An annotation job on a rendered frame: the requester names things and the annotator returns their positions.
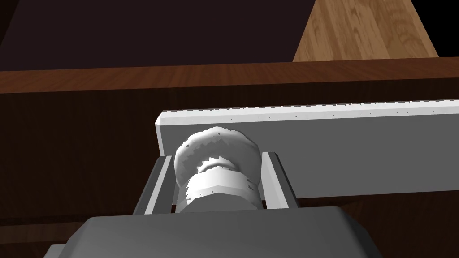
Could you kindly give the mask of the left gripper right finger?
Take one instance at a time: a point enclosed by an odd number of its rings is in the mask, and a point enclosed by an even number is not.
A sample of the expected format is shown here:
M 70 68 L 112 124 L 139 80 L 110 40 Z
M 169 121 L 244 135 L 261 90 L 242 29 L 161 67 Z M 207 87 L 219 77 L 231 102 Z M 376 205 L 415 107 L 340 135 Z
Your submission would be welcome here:
M 261 182 L 267 209 L 300 207 L 279 157 L 275 152 L 262 153 Z

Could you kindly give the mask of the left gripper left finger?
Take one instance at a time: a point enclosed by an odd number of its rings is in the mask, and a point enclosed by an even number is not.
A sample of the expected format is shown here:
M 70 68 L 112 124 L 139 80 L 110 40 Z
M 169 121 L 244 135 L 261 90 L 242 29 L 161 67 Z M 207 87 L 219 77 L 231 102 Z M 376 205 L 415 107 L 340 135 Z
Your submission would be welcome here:
M 159 156 L 134 209 L 134 215 L 171 213 L 176 187 L 172 156 Z

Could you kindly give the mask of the white round knob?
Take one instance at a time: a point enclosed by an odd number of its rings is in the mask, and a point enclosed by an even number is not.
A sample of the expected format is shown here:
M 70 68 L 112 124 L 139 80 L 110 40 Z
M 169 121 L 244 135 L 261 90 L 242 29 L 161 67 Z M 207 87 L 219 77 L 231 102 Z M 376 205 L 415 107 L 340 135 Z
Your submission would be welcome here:
M 261 153 L 243 133 L 222 127 L 197 132 L 177 148 L 176 213 L 259 210 Z

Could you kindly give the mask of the dark brown wooden cabinet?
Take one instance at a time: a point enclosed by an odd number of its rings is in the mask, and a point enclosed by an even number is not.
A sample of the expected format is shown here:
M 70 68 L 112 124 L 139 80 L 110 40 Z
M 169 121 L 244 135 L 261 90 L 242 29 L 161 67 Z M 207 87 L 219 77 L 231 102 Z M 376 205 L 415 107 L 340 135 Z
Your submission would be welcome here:
M 459 99 L 459 57 L 0 72 L 0 258 L 129 215 L 168 109 Z

